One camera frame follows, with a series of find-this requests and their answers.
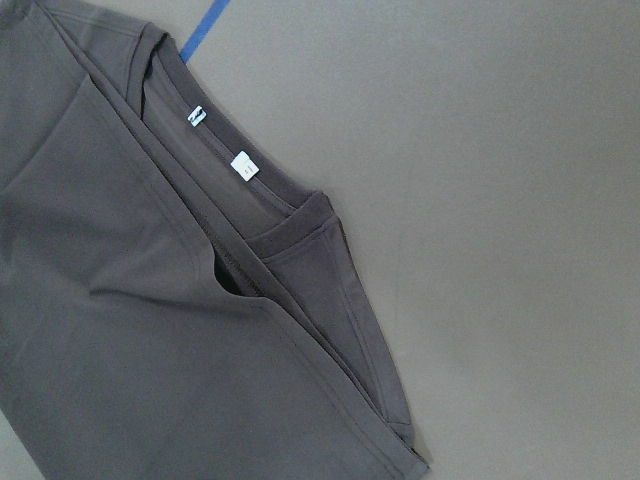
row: gray surface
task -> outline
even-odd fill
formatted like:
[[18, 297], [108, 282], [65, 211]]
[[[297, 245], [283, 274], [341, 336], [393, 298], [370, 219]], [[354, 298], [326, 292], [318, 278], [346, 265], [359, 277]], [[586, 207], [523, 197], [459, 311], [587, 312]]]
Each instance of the gray surface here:
[[[101, 3], [179, 41], [208, 4]], [[232, 0], [190, 62], [332, 198], [426, 478], [640, 477], [639, 29], [637, 2]]]

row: size label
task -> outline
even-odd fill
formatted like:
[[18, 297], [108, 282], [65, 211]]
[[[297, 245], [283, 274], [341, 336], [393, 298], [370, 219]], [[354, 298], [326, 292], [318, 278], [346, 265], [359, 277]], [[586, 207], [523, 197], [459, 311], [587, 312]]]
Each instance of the size label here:
[[255, 163], [251, 161], [251, 158], [249, 158], [249, 155], [247, 155], [244, 150], [236, 155], [236, 158], [234, 158], [233, 162], [231, 162], [231, 166], [236, 172], [240, 174], [242, 178], [244, 178], [245, 182], [251, 180], [251, 177], [253, 177], [260, 171], [260, 169], [256, 166]]
[[205, 112], [204, 109], [200, 105], [198, 105], [196, 108], [193, 109], [193, 112], [189, 114], [189, 116], [187, 117], [187, 120], [189, 120], [191, 125], [196, 127], [202, 120], [204, 120], [204, 117], [206, 116], [207, 116], [207, 112]]

